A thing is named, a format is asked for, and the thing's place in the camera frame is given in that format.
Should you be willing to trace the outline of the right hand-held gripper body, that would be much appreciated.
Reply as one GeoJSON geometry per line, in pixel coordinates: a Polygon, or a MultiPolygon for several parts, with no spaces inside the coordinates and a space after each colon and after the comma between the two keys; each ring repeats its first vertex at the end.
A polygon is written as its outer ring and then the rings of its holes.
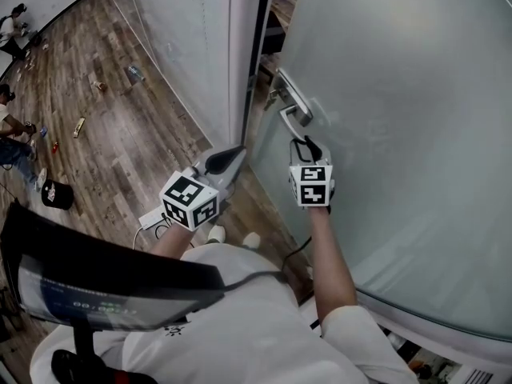
{"type": "Polygon", "coordinates": [[[334,194],[333,166],[327,158],[316,162],[292,162],[289,181],[294,200],[301,208],[330,205],[334,194]]]}

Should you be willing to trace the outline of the person's left forearm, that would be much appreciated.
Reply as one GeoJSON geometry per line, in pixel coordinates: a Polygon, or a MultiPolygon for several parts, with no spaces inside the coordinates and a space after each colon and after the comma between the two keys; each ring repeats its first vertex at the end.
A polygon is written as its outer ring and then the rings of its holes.
{"type": "Polygon", "coordinates": [[[173,224],[164,232],[149,253],[164,258],[180,259],[190,247],[194,236],[195,231],[190,231],[179,224],[173,224]]]}

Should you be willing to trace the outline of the white power strip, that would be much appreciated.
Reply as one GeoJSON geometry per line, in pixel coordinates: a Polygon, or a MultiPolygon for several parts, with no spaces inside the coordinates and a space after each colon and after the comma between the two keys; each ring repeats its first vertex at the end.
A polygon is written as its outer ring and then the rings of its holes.
{"type": "Polygon", "coordinates": [[[162,207],[155,208],[138,219],[140,228],[142,230],[148,230],[149,228],[163,222],[164,220],[165,212],[162,207]]]}

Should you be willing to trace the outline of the black chest-mounted tablet screen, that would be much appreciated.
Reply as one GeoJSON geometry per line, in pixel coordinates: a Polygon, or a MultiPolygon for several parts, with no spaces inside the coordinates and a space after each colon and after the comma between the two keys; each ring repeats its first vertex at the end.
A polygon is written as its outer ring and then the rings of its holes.
{"type": "Polygon", "coordinates": [[[223,298],[218,269],[93,238],[11,203],[0,251],[17,305],[95,330],[156,330],[223,298]]]}

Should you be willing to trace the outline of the frosted glass door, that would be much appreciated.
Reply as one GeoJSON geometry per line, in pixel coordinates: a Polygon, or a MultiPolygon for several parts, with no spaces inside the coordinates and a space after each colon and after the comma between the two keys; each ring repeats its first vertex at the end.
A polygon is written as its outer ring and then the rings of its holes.
{"type": "Polygon", "coordinates": [[[512,342],[512,0],[297,0],[279,69],[357,288],[512,342]]]}

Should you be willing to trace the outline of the person's right forearm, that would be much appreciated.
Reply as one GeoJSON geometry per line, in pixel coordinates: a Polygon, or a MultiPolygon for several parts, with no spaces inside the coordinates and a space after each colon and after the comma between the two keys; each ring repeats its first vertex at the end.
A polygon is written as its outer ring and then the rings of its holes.
{"type": "Polygon", "coordinates": [[[318,319],[334,310],[358,304],[357,291],[325,207],[310,207],[313,284],[318,319]]]}

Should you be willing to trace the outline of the glass partition panel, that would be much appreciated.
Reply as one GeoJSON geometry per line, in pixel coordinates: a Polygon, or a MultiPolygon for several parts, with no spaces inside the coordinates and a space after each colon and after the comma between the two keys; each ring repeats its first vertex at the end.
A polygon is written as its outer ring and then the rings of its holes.
{"type": "Polygon", "coordinates": [[[211,143],[230,142],[230,0],[114,0],[211,143]]]}

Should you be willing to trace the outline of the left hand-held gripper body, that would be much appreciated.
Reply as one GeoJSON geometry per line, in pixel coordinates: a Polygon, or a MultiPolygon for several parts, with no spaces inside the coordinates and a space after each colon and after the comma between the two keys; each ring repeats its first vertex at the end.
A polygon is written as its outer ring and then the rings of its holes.
{"type": "Polygon", "coordinates": [[[221,201],[226,196],[226,189],[195,166],[173,172],[159,192],[166,216],[189,231],[219,216],[221,201]]]}

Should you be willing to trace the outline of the black round container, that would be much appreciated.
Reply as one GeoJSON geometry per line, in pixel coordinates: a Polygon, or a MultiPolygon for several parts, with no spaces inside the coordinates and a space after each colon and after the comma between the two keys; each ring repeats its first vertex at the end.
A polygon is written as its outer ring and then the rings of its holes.
{"type": "Polygon", "coordinates": [[[42,203],[44,206],[69,210],[74,203],[73,188],[64,183],[47,179],[41,189],[42,203]]]}

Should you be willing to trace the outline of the silver door lever handle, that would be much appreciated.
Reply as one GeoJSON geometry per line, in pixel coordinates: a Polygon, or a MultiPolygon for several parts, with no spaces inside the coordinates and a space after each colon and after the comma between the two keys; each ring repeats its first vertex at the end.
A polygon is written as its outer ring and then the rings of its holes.
{"type": "Polygon", "coordinates": [[[282,123],[292,138],[305,142],[303,129],[314,119],[307,102],[292,83],[290,76],[282,69],[277,70],[274,88],[284,104],[284,107],[278,111],[282,123]]]}

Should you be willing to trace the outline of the person's white shirt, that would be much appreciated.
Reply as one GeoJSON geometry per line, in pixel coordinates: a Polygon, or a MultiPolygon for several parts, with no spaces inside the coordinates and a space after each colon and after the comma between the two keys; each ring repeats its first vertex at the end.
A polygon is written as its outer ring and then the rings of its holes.
{"type": "Polygon", "coordinates": [[[290,289],[267,276],[181,326],[94,342],[109,367],[158,384],[418,384],[359,304],[334,310],[315,333],[290,289]]]}

